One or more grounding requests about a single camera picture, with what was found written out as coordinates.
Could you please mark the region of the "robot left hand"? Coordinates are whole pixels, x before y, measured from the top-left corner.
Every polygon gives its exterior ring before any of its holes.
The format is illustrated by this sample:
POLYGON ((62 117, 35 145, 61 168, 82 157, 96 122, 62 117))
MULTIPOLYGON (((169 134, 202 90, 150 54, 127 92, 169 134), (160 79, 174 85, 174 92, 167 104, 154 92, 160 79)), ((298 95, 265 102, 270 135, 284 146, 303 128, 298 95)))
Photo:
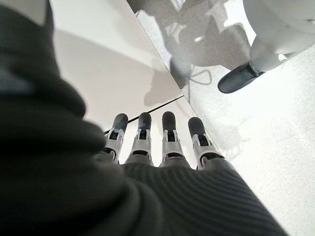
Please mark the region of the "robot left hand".
POLYGON ((60 77, 53 33, 49 1, 1 1, 1 235, 285 235, 219 154, 195 170, 175 153, 118 164, 60 77))

